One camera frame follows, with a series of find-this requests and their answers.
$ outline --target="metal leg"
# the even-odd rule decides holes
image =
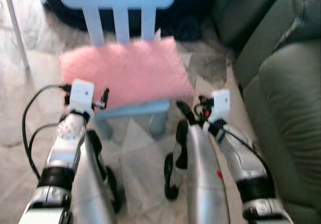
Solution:
[[[149,131],[154,136],[160,136],[166,131],[166,113],[154,114],[149,120]]]
[[[116,40],[120,44],[130,42],[129,36],[129,21],[127,8],[113,8]]]
[[[152,41],[155,36],[156,8],[141,9],[141,38]]]
[[[95,130],[98,136],[102,140],[109,140],[112,136],[112,126],[108,123],[106,119],[94,119]]]
[[[27,60],[27,55],[26,55],[24,43],[22,41],[22,37],[21,37],[21,33],[20,33],[17,17],[16,17],[16,14],[15,14],[14,4],[13,4],[12,0],[7,0],[7,4],[8,4],[9,12],[10,12],[12,25],[14,27],[14,31],[15,31],[15,34],[16,34],[16,38],[17,38],[17,42],[18,42],[19,51],[21,53],[22,61],[24,63],[25,69],[28,70],[29,69],[29,64],[28,64],[28,60]]]
[[[101,26],[99,9],[95,7],[83,7],[87,30],[91,43],[95,47],[105,46],[104,32]]]

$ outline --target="black wire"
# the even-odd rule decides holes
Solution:
[[[35,140],[35,137],[36,137],[37,133],[38,133],[39,131],[45,129],[45,128],[55,127],[55,126],[57,126],[58,124],[59,124],[59,123],[43,125],[43,126],[41,126],[40,128],[38,128],[36,131],[34,131],[34,134],[31,136],[30,141],[29,141],[29,146],[28,146],[28,153],[29,153],[29,155],[31,156],[31,158],[32,158],[32,144],[33,144],[33,142],[34,142],[34,140]]]
[[[230,134],[231,136],[233,136],[235,139],[237,139],[242,145],[244,145],[248,150],[250,150],[263,164],[266,174],[269,177],[269,179],[271,180],[271,184],[273,185],[273,189],[274,189],[274,182],[273,182],[273,177],[272,174],[270,172],[269,167],[267,166],[265,160],[262,158],[261,154],[259,152],[257,152],[255,149],[252,149],[251,147],[249,147],[243,140],[241,140],[238,136],[236,136],[235,134],[233,134],[232,132],[226,130],[226,129],[222,129],[225,133]]]
[[[24,114],[23,114],[23,117],[22,117],[22,137],[23,137],[23,141],[24,141],[24,146],[25,146],[25,151],[26,151],[26,155],[28,157],[28,160],[29,160],[29,163],[30,163],[30,166],[32,168],[32,170],[34,171],[37,179],[39,180],[40,179],[40,175],[39,175],[39,172],[32,160],[32,157],[31,157],[31,154],[29,154],[29,147],[28,147],[28,140],[27,140],[27,134],[26,134],[26,117],[27,117],[27,112],[28,112],[28,109],[30,108],[31,104],[34,102],[34,100],[38,97],[38,95],[48,89],[48,88],[62,88],[61,85],[56,85],[56,84],[52,84],[52,85],[47,85],[43,88],[41,88],[36,94],[35,96],[30,100],[30,102],[28,103],[25,111],[24,111]]]

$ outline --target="black bag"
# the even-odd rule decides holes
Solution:
[[[82,10],[66,7],[61,0],[41,0],[65,24],[86,31]],[[175,0],[166,10],[157,10],[155,30],[161,28],[162,37],[174,36],[177,40],[197,40],[201,37],[200,22],[210,11],[212,0]],[[99,10],[102,28],[115,31],[112,10]],[[140,35],[140,10],[129,10],[129,32]]]

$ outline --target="chair backrest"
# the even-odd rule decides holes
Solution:
[[[129,42],[128,9],[141,9],[141,35],[153,40],[156,8],[167,8],[174,0],[61,0],[72,9],[82,9],[94,46],[104,46],[104,35],[99,9],[113,9],[116,39],[118,43]]]

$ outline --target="chair leg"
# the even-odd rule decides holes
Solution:
[[[8,4],[8,9],[9,9],[12,25],[14,27],[14,31],[16,34],[18,48],[19,48],[19,51],[21,54],[22,61],[24,63],[25,70],[29,70],[29,64],[28,64],[28,59],[27,59],[27,55],[26,55],[26,50],[25,50],[24,43],[22,41],[21,32],[19,29],[19,25],[18,25],[16,13],[15,13],[15,8],[14,8],[12,0],[7,0],[7,4]]]
[[[95,130],[98,136],[102,140],[109,140],[112,136],[112,126],[108,123],[106,119],[94,119]]]
[[[166,114],[154,114],[149,120],[149,131],[153,136],[160,136],[166,131]]]

